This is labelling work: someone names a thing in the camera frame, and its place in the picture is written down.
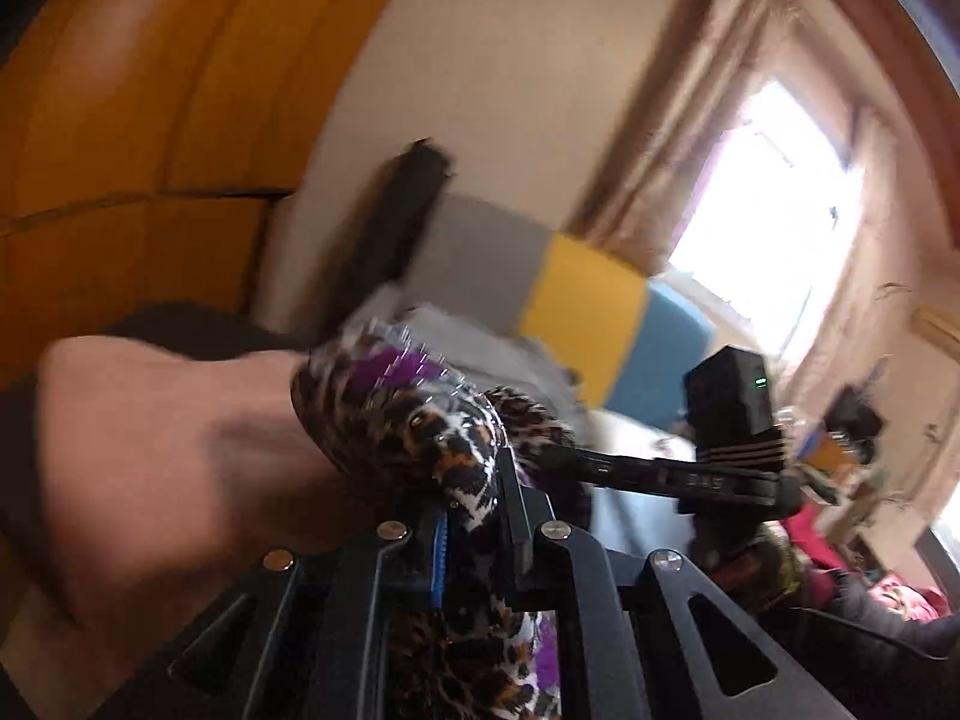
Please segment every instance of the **blue cushion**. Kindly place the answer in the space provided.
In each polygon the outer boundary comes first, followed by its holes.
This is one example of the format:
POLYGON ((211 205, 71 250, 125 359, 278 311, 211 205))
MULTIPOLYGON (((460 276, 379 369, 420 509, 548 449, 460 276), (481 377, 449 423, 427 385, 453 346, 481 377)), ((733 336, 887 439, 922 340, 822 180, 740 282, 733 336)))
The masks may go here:
POLYGON ((704 359, 713 324, 693 303, 650 281, 650 301, 605 408, 668 430, 685 410, 683 375, 704 359))

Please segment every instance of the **leopard print fabric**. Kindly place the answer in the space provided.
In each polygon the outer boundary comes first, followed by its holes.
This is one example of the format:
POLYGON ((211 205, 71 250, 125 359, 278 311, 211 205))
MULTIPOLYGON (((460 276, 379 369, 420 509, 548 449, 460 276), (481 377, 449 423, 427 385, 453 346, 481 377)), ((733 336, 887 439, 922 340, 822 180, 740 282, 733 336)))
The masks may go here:
MULTIPOLYGON (((435 485, 450 501, 442 608, 402 613, 392 625, 395 712, 559 717, 553 615, 503 601, 493 471, 498 450, 510 447, 521 478, 544 478, 539 450, 572 445, 570 429, 513 389, 482 394, 405 328, 377 323, 315 350, 292 396, 307 432, 357 494, 389 506, 405 490, 435 485)), ((577 490, 562 491, 577 498, 577 490)))

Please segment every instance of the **metal screw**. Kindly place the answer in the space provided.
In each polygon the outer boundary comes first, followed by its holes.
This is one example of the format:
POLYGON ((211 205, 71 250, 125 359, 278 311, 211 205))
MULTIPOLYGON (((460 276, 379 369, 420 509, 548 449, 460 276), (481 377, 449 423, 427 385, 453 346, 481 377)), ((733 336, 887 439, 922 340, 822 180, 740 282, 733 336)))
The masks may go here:
POLYGON ((407 535, 407 526, 395 519, 388 519, 376 526, 376 534, 383 541, 400 541, 407 535))
POLYGON ((672 549, 658 549, 650 556, 650 560, 661 571, 679 571, 683 565, 683 555, 672 549))
POLYGON ((570 528, 562 519, 548 519, 541 525, 541 533, 550 541, 563 541, 565 538, 570 538, 573 528, 570 528))
POLYGON ((263 567, 270 571, 286 571, 291 565, 294 565, 294 556, 288 549, 272 550, 263 559, 263 567))

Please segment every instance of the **pink fabric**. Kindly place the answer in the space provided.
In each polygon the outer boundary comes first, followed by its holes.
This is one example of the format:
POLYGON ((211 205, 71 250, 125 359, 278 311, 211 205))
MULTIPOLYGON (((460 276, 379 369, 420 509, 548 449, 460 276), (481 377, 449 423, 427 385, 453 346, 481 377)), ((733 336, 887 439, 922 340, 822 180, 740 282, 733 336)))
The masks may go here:
POLYGON ((886 608, 899 613, 904 620, 930 622, 940 617, 937 610, 913 587, 904 584, 896 574, 887 574, 870 588, 870 594, 886 608))
POLYGON ((791 543, 806 552, 814 565, 826 570, 832 568, 838 568, 841 571, 850 570, 843 557, 837 555, 837 552, 834 552, 827 541, 814 529, 813 522, 817 518, 817 512, 819 509, 816 504, 808 502, 793 517, 784 519, 781 525, 787 536, 790 536, 791 543))
POLYGON ((926 603, 935 608, 941 617, 949 617, 952 614, 947 596, 940 591, 939 587, 921 587, 917 592, 923 595, 926 603))
POLYGON ((826 571, 810 571, 806 582, 810 590, 810 603, 814 608, 824 608, 836 594, 836 579, 826 571))

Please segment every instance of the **bright window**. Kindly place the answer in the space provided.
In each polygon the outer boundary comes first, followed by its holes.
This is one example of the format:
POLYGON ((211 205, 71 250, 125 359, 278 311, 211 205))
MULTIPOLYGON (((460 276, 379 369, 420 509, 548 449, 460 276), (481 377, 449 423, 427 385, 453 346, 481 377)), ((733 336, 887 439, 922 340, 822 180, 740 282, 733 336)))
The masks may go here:
POLYGON ((782 357, 800 317, 819 311, 822 319, 822 295, 835 289, 859 220, 856 177, 776 81, 747 100, 741 121, 701 176, 670 265, 750 322, 765 353, 782 357))
POLYGON ((933 532, 954 562, 960 565, 960 488, 953 491, 947 507, 933 525, 933 532))

